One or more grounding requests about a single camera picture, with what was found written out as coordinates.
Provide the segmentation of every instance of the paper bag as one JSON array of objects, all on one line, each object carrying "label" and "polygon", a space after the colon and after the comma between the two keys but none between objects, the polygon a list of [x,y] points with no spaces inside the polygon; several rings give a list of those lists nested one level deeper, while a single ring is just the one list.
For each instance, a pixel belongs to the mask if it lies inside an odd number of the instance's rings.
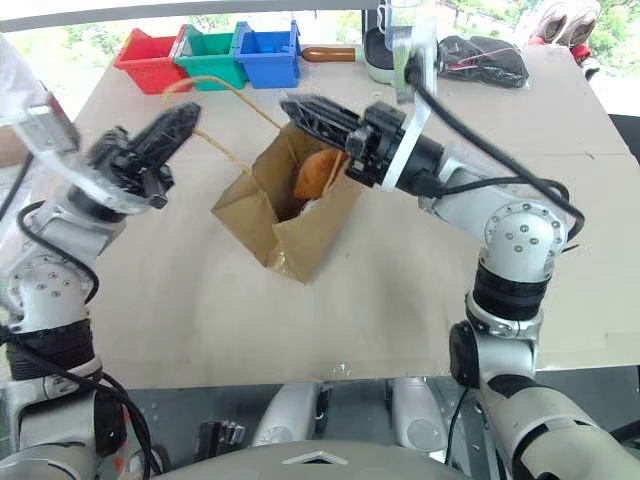
[{"label": "paper bag", "polygon": [[324,196],[299,215],[305,200],[295,198],[293,188],[300,162],[325,148],[286,125],[252,173],[243,172],[212,210],[262,265],[302,283],[313,275],[363,189],[340,172]]}]

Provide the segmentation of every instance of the black bag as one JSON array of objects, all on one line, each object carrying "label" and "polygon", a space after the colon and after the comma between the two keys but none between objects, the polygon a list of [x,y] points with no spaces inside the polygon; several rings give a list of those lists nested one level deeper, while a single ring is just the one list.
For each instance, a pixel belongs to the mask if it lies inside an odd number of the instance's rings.
[{"label": "black bag", "polygon": [[529,78],[520,51],[504,40],[452,35],[438,44],[438,50],[442,77],[505,88],[521,88]]}]

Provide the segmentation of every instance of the blue bin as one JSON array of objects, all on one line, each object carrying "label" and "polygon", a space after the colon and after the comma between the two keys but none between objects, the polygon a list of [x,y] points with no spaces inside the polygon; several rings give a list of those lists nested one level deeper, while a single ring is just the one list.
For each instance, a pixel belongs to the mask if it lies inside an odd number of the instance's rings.
[{"label": "blue bin", "polygon": [[254,32],[238,22],[240,34],[235,60],[242,64],[254,88],[295,88],[300,80],[298,25],[288,32]]}]

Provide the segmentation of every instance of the shoe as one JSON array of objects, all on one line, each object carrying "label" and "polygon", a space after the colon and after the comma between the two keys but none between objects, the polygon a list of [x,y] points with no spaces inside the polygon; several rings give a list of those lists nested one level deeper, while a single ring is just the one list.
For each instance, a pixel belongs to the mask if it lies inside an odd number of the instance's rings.
[{"label": "shoe", "polygon": [[587,43],[587,39],[596,28],[600,17],[600,4],[595,0],[586,0],[576,5],[575,14],[558,38],[557,43],[569,48]]},{"label": "shoe", "polygon": [[541,38],[543,44],[554,43],[564,32],[569,20],[569,5],[564,1],[553,2],[547,7],[538,21],[537,27],[531,33],[530,40]]}]

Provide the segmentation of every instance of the black plastic part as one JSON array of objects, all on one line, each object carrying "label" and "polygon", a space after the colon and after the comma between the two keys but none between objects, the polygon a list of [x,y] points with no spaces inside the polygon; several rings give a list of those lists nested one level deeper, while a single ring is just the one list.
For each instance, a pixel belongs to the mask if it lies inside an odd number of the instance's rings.
[{"label": "black plastic part", "polygon": [[[401,128],[404,118],[404,113],[382,102],[367,108],[364,126],[347,138],[345,151],[351,157],[347,175],[368,187],[382,184],[405,134]],[[436,170],[442,152],[442,145],[421,136],[396,187],[414,196],[441,196],[444,187],[437,179]]]},{"label": "black plastic part", "polygon": [[239,444],[225,442],[226,427],[226,422],[205,422],[200,424],[196,453],[193,457],[194,463],[235,452],[242,448]]},{"label": "black plastic part", "polygon": [[[316,95],[289,95],[280,105],[298,128],[349,155],[348,176],[368,187],[382,184],[405,134],[403,112],[377,102],[360,119]],[[396,187],[415,196],[442,196],[444,186],[437,179],[436,170],[443,150],[439,143],[421,136]]]},{"label": "black plastic part", "polygon": [[527,388],[551,388],[522,375],[498,375],[489,380],[488,385],[491,390],[505,398],[511,398],[516,393]]},{"label": "black plastic part", "polygon": [[393,52],[387,50],[384,34],[377,28],[364,34],[364,58],[372,67],[393,70]]},{"label": "black plastic part", "polygon": [[165,163],[192,135],[199,116],[200,106],[188,102],[165,111],[133,139],[122,127],[113,128],[89,150],[89,165],[125,192],[162,208],[174,184]]},{"label": "black plastic part", "polygon": [[449,332],[451,376],[463,387],[480,387],[478,345],[469,322],[457,323]]},{"label": "black plastic part", "polygon": [[323,390],[316,400],[316,422],[315,432],[324,433],[329,424],[329,403],[331,402],[331,392],[333,389]]},{"label": "black plastic part", "polygon": [[525,437],[520,441],[520,443],[516,447],[515,452],[513,453],[512,473],[514,480],[536,480],[529,469],[522,463],[522,454],[535,440],[537,440],[541,435],[544,435],[548,431],[549,429],[546,425],[538,425],[536,428],[527,433],[527,435],[525,435]]},{"label": "black plastic part", "polygon": [[105,458],[116,453],[127,439],[124,408],[113,396],[98,390],[94,397],[93,412],[96,454]]},{"label": "black plastic part", "polygon": [[[86,319],[64,327],[14,335],[13,338],[51,363],[69,370],[87,363],[95,356],[90,323]],[[11,342],[7,343],[7,360],[13,380],[29,380],[49,375],[46,370],[24,357]]]},{"label": "black plastic part", "polygon": [[548,283],[513,282],[478,264],[473,299],[483,310],[505,320],[529,320],[538,314]]},{"label": "black plastic part", "polygon": [[101,205],[76,186],[69,189],[67,198],[78,210],[102,222],[118,223],[127,216]]}]

